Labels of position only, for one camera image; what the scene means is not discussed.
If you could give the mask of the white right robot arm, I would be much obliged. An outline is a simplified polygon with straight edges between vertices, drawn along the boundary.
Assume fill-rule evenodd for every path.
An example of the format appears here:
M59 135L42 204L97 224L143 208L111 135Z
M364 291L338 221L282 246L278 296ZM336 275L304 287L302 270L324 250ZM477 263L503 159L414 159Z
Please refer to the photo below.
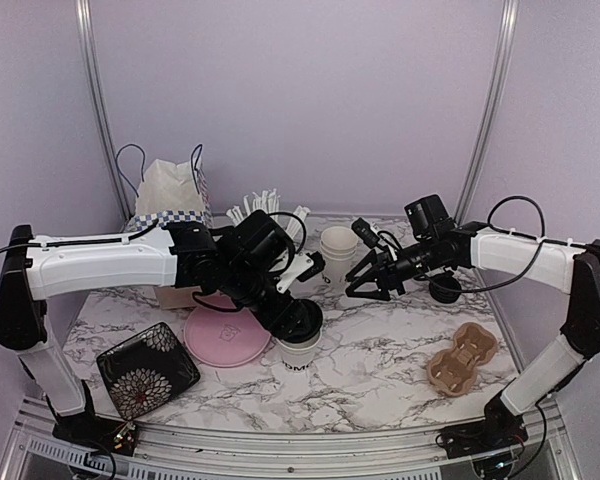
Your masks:
M494 292L507 319L522 319L512 332L530 357L497 398L509 413L497 409L477 423L475 438L482 446L499 446L514 431L512 416L567 385L600 353L600 240L580 244L470 222L425 232L415 244L395 249L381 245L379 232L362 219L352 229L370 252L346 276L351 298L360 295L357 287L374 282L369 298L386 300L403 293L406 281L437 269L509 274L509 280L482 290Z

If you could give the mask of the white paper coffee cup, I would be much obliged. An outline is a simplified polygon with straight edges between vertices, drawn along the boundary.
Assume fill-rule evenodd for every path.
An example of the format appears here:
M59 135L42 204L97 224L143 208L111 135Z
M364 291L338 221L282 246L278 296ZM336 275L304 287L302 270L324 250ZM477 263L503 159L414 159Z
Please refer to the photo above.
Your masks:
M284 367L294 373L305 371L315 358L322 333L300 343L277 341L280 357Z

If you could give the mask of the stack of white paper cups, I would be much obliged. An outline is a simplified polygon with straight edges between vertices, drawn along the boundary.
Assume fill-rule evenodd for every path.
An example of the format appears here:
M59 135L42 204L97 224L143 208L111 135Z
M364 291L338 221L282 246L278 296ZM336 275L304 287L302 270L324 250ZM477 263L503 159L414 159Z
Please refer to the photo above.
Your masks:
M320 237L320 250L325 261L323 278L331 286L345 283L345 276L354 263L359 238L345 226L326 228Z

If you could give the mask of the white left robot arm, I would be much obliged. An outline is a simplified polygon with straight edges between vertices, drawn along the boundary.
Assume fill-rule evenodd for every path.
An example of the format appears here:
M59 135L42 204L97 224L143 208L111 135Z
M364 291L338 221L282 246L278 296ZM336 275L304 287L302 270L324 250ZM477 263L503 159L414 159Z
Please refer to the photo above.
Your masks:
M169 223L139 233L60 239L35 236L20 225L11 235L0 274L0 345L21 363L86 445L105 438L106 423L94 412L89 388L79 380L45 320L49 298L126 286L192 287L220 292L248 309L278 340L301 343L322 325L319 308L294 298L297 279L282 254L295 252L291 238L269 217L255 226L208 229L198 222Z

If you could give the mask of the stack of black lids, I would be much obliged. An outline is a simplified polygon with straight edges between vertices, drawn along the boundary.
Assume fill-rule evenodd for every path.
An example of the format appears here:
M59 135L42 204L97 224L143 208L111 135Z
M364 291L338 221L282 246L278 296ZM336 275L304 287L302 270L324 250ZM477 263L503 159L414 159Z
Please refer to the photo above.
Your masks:
M437 276L429 283L429 294L441 304L453 304L460 296L461 285L453 276Z

